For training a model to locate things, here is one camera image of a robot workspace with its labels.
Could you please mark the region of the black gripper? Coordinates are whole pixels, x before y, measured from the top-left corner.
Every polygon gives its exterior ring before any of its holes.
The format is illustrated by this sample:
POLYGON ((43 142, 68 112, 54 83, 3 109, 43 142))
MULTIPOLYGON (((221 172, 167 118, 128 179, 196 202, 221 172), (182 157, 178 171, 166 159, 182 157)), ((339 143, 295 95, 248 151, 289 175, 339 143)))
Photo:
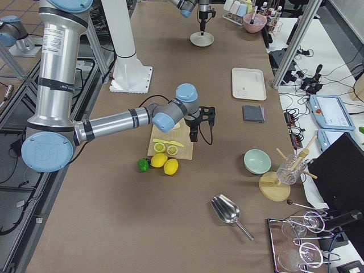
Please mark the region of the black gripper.
POLYGON ((209 3, 198 4, 198 21, 200 22, 200 34, 204 35, 205 32, 205 21, 216 16, 216 11, 211 8, 209 3))
POLYGON ((198 142, 198 128, 202 122, 207 121, 210 129, 213 129, 215 116, 215 107, 200 106, 197 112, 184 118, 185 124, 190 128, 189 137, 191 142, 198 142))

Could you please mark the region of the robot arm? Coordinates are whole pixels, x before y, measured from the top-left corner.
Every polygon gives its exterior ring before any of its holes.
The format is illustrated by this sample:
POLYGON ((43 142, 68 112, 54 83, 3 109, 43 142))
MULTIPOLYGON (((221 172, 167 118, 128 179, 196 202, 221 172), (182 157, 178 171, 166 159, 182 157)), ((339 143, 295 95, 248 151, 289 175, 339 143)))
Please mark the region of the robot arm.
POLYGON ((200 23, 200 34, 204 36, 206 23, 216 16, 216 11, 211 8, 209 0, 170 0, 179 10, 180 14, 188 18, 193 9, 198 6, 197 20, 200 23))
MULTIPOLYGON (((21 153, 25 164, 37 172, 54 172, 71 163, 76 146, 95 138, 148 125, 170 131, 182 118, 190 127, 191 142, 208 121, 214 126, 215 108, 200 106, 196 88, 189 83, 176 89, 166 105, 151 104, 122 113, 82 121, 71 120, 75 73, 81 34, 91 30, 93 1, 40 1, 44 23, 43 48, 35 114, 27 121, 21 153)), ((110 90, 147 93, 152 67, 138 60, 126 1, 102 2, 115 48, 116 63, 110 90)))

